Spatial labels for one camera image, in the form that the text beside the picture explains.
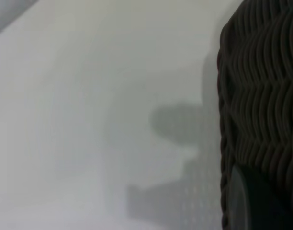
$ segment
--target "dark fabric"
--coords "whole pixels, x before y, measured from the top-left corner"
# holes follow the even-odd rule
[[[259,170],[293,212],[293,0],[245,0],[218,54],[222,227],[237,162]]]

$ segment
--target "woven object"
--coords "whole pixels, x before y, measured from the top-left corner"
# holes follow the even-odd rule
[[[232,167],[257,168],[293,212],[293,0],[245,0],[217,60],[222,227]]]

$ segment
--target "white wall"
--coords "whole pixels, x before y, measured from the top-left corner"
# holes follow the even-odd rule
[[[237,4],[45,0],[0,34],[0,229],[164,229],[130,218],[129,186],[188,161],[177,194],[220,229],[215,62]]]

